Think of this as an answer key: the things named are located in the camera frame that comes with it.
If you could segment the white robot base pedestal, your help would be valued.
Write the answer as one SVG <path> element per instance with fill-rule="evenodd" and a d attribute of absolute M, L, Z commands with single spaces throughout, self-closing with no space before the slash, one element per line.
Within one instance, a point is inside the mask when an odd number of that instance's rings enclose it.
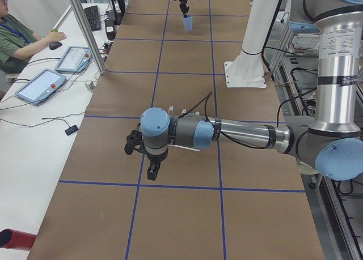
<path fill-rule="evenodd" d="M 253 0 L 240 54 L 225 62 L 228 88 L 265 88 L 263 48 L 280 0 Z"/>

